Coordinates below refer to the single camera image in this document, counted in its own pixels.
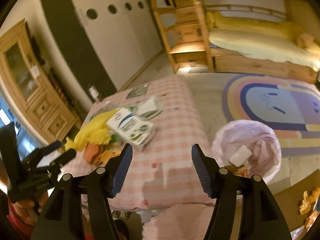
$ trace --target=rainbow rug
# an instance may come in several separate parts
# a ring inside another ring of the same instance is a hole
[[[306,82],[263,75],[233,77],[222,94],[228,122],[262,122],[280,141],[282,156],[320,154],[320,92]]]

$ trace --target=trash bin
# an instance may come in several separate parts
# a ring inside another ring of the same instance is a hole
[[[215,136],[211,152],[220,167],[232,165],[230,157],[245,145],[252,151],[247,160],[251,165],[248,177],[262,176],[269,183],[281,166],[281,147],[275,132],[267,125],[249,120],[237,120],[222,127]]]

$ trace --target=wooden bed frame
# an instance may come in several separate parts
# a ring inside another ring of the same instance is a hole
[[[251,59],[235,51],[210,48],[209,32],[205,23],[207,9],[254,12],[271,15],[282,20],[286,19],[285,13],[246,5],[204,5],[203,0],[168,1],[170,4],[168,8],[158,8],[157,0],[151,0],[151,5],[175,73],[183,67],[207,66],[211,72],[262,74],[316,83],[319,73],[307,66],[290,62],[278,63],[271,60]],[[160,18],[162,14],[175,14],[177,24],[164,28]],[[180,35],[179,39],[175,38],[176,44],[173,46],[169,43],[169,32]]]
[[[291,62],[279,63],[269,59],[253,59],[228,49],[211,49],[216,72],[249,73],[290,78],[315,84],[318,72]]]

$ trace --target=dark wall panel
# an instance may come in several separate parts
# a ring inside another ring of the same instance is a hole
[[[88,88],[94,85],[103,97],[116,93],[77,19],[72,0],[41,0],[41,4],[57,46],[84,91],[89,95]]]

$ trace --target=table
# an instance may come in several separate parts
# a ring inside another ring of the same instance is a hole
[[[202,190],[191,160],[191,147],[198,143],[207,156],[209,142],[191,92],[178,76],[147,84],[146,95],[126,99],[131,90],[116,93],[95,103],[86,121],[108,101],[116,106],[132,106],[156,95],[164,110],[151,119],[156,135],[143,152],[134,151],[123,188],[109,199],[113,210],[148,210],[170,207],[177,203],[212,203]],[[63,173],[75,176],[96,169],[83,160],[83,152],[63,167]]]

